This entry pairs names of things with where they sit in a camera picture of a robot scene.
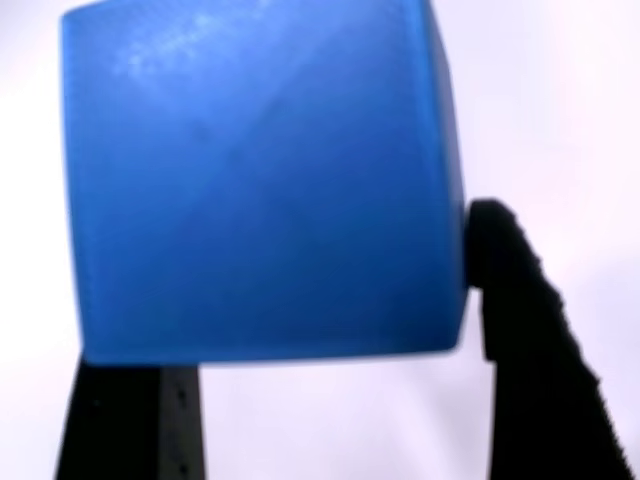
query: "cube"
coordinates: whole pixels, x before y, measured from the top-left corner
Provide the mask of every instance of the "cube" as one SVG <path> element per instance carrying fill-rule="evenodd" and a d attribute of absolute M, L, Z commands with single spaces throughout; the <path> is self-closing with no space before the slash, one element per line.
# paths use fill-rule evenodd
<path fill-rule="evenodd" d="M 84 355 L 440 352 L 467 285 L 423 0 L 111 0 L 62 20 Z"/>

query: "translucent blue plastic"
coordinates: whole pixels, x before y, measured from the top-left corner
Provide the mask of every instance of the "translucent blue plastic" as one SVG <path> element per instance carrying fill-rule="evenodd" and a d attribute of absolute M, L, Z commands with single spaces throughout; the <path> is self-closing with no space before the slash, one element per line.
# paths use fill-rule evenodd
<path fill-rule="evenodd" d="M 112 0 L 62 31 L 89 362 L 456 344 L 464 203 L 428 3 Z"/>

